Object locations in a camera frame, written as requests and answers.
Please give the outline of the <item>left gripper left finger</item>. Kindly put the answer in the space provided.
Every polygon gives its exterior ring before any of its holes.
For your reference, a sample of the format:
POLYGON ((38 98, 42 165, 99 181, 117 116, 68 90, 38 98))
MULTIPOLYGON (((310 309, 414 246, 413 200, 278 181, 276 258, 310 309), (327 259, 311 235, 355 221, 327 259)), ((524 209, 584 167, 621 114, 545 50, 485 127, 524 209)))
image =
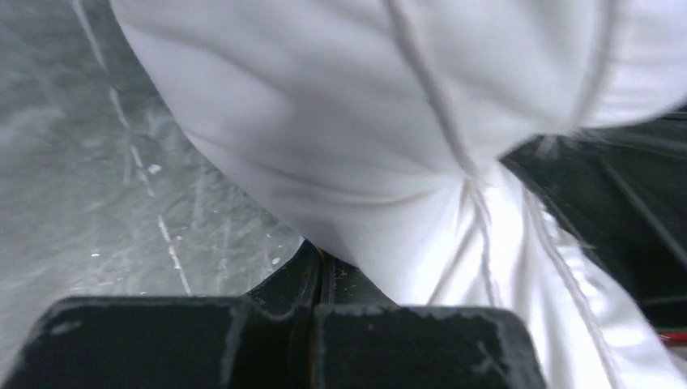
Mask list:
POLYGON ((68 297, 36 321, 5 388, 302 388, 322 255, 309 242, 235 297, 68 297))

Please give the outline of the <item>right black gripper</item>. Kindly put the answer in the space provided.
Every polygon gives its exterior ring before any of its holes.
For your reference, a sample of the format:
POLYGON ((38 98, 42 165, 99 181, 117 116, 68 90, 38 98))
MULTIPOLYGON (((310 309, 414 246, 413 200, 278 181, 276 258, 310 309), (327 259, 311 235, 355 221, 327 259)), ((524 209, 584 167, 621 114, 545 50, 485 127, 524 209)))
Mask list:
POLYGON ((686 110, 502 159, 661 331, 686 328, 686 110))

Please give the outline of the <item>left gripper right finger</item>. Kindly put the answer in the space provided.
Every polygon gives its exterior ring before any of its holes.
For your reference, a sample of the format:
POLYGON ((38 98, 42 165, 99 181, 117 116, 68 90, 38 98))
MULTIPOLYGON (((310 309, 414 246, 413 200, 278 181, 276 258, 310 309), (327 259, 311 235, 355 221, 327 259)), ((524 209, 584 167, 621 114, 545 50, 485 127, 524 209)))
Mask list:
POLYGON ((313 388, 545 388, 530 335, 508 310, 393 306, 327 255, 311 336, 313 388))

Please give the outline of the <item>white pillow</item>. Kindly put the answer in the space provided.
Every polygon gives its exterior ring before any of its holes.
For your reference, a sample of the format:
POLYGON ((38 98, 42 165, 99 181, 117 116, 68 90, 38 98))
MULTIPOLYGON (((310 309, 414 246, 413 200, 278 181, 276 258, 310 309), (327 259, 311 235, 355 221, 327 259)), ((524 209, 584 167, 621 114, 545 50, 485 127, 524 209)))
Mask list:
POLYGON ((500 163, 686 98, 683 1, 115 1, 194 146, 403 305, 508 309, 551 388, 686 364, 500 163))

